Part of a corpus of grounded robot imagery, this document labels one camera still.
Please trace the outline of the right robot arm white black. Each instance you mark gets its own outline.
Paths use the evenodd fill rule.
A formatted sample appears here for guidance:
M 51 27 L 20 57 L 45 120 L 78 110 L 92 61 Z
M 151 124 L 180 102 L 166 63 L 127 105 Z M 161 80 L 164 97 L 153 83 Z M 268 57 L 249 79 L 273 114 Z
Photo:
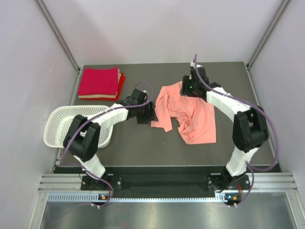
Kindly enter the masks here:
M 205 68 L 198 64 L 191 63 L 190 75 L 183 77 L 180 94 L 204 100 L 233 122 L 234 150 L 222 182 L 226 188 L 235 188 L 246 172 L 246 164 L 269 138 L 265 117 L 253 107 L 230 98 L 218 83 L 209 82 Z

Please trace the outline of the white perforated plastic basket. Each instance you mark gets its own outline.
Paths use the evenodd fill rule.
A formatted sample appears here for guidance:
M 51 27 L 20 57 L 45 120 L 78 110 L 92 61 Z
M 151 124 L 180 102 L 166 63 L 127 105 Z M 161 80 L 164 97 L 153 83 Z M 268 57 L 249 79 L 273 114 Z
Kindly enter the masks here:
M 108 106 L 105 105 L 73 105 L 55 109 L 46 123 L 44 143 L 52 148 L 63 148 L 63 141 L 75 116 L 91 118 L 106 109 Z

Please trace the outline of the folded red t-shirt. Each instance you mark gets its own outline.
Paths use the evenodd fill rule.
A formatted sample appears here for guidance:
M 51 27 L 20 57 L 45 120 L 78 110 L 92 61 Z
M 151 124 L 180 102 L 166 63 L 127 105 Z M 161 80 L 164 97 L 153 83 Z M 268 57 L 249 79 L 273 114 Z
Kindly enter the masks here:
M 102 100 L 102 101 L 118 101 L 119 100 L 119 97 L 121 95 L 121 91 L 122 91 L 122 87 L 123 87 L 123 84 L 125 82 L 125 79 L 126 77 L 124 76 L 124 73 L 121 73 L 120 74 L 120 78 L 119 78 L 119 82 L 118 82 L 118 91 L 117 91 L 117 94 L 115 97 L 113 98 L 110 98 L 110 97 L 107 97 L 107 96 L 99 96 L 99 97 L 93 97 L 93 96 L 80 96 L 78 95 L 78 98 L 81 99 L 81 100 Z

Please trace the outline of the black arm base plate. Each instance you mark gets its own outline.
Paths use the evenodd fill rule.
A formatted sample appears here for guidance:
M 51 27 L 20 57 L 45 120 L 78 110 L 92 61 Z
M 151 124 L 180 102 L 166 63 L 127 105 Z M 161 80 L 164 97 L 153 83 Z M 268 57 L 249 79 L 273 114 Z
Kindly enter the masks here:
M 86 174 L 82 190 L 101 190 L 111 184 L 114 190 L 131 187 L 190 187 L 204 191 L 246 190 L 250 187 L 248 175 L 229 175 L 224 166 L 173 167 L 107 167 L 103 177 L 93 179 Z

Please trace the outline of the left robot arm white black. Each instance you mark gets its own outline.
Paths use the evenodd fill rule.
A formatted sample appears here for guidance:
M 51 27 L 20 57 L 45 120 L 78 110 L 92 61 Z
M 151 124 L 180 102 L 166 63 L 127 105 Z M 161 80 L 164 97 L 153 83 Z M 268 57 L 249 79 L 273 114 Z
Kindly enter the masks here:
M 139 89 L 134 89 L 125 100 L 114 103 L 91 118 L 78 114 L 72 120 L 63 141 L 64 153 L 70 152 L 80 162 L 97 189 L 103 189 L 108 184 L 106 169 L 96 155 L 101 131 L 134 117 L 138 124 L 158 120 L 154 102 Z

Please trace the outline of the salmon pink t-shirt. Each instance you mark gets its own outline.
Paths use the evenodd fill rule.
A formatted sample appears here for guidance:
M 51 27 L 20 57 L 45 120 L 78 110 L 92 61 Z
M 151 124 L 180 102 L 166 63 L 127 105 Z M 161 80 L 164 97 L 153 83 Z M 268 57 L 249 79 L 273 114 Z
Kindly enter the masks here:
M 165 132 L 173 129 L 172 118 L 178 123 L 178 132 L 188 145 L 216 143 L 214 106 L 197 97 L 180 95 L 182 82 L 162 86 L 155 103 L 158 121 L 151 127 Z

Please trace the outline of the aluminium frame post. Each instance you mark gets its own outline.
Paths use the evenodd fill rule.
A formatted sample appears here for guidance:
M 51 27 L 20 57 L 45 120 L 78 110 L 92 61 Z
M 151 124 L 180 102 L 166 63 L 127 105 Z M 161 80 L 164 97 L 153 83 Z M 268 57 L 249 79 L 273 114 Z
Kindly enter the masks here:
M 266 31 L 264 32 L 261 40 L 259 41 L 256 49 L 254 50 L 249 62 L 246 64 L 246 69 L 250 70 L 251 67 L 254 65 L 255 61 L 257 60 L 258 56 L 260 55 L 261 51 L 267 44 L 268 40 L 270 39 L 273 31 L 275 30 L 277 24 L 279 23 L 280 19 L 284 15 L 285 11 L 287 10 L 291 0 L 282 0 L 280 6 L 275 12 L 275 15 L 272 17 L 271 22 L 269 23 Z
M 46 4 L 43 0 L 34 0 L 36 6 L 42 13 L 44 19 L 46 20 L 48 26 L 50 27 L 52 33 L 54 34 L 57 42 L 59 43 L 60 47 L 62 48 L 63 52 L 65 53 L 66 57 L 68 58 L 70 64 L 72 65 L 73 69 L 76 72 L 80 71 L 80 66 L 77 64 L 75 58 L 73 57 L 72 52 L 70 51 L 62 33 L 60 32 L 58 26 L 55 23 L 51 13 L 49 12 Z

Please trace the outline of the left aluminium frame post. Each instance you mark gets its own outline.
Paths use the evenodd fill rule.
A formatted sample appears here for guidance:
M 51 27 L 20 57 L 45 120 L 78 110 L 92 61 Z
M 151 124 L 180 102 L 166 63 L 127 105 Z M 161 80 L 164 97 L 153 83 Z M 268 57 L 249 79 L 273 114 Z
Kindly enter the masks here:
M 55 23 L 51 13 L 49 12 L 46 4 L 43 0 L 34 0 L 36 6 L 42 13 L 44 19 L 46 20 L 48 26 L 50 27 L 52 33 L 54 34 L 57 42 L 59 43 L 60 47 L 62 48 L 63 52 L 65 53 L 66 57 L 68 58 L 70 64 L 72 65 L 73 69 L 76 72 L 80 71 L 80 66 L 77 64 L 75 58 L 73 57 L 72 52 L 70 51 L 62 33 L 60 32 L 58 26 Z

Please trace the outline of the right aluminium frame post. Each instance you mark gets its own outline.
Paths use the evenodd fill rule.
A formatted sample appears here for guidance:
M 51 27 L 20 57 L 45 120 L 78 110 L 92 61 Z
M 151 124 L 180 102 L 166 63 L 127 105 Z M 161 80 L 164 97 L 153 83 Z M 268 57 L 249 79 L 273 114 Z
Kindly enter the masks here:
M 261 51 L 267 44 L 268 40 L 270 39 L 273 31 L 275 30 L 277 24 L 279 23 L 280 19 L 284 15 L 285 11 L 287 10 L 291 0 L 282 0 L 280 6 L 275 12 L 275 15 L 272 17 L 271 22 L 269 23 L 266 31 L 264 32 L 261 40 L 259 41 L 256 49 L 254 50 L 249 62 L 246 64 L 246 69 L 250 70 L 251 67 L 254 65 L 255 61 L 257 60 L 258 56 L 260 55 Z

